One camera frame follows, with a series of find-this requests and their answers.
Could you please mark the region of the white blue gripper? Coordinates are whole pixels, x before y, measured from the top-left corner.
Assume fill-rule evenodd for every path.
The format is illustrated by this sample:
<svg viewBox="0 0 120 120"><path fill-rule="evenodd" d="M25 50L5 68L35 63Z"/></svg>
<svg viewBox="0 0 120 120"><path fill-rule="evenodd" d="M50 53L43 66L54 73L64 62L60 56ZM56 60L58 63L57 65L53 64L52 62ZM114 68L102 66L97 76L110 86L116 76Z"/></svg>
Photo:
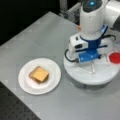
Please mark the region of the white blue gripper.
<svg viewBox="0 0 120 120"><path fill-rule="evenodd" d="M81 33L70 37L68 58L71 62L89 62L100 59L104 54L113 51L113 41L111 35L106 34L107 26L103 26L101 36L97 39L84 39Z"/></svg>

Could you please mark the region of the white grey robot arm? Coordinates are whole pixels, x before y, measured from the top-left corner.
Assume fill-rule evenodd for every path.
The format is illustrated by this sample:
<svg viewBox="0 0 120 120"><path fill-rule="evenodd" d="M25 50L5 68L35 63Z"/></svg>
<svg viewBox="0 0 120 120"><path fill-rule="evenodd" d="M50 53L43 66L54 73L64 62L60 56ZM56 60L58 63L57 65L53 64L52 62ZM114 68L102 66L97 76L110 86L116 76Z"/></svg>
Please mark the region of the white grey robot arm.
<svg viewBox="0 0 120 120"><path fill-rule="evenodd" d="M113 51L113 42L104 38L104 26L120 31L120 2L85 0L80 9L81 30L69 40L71 62L88 62Z"/></svg>

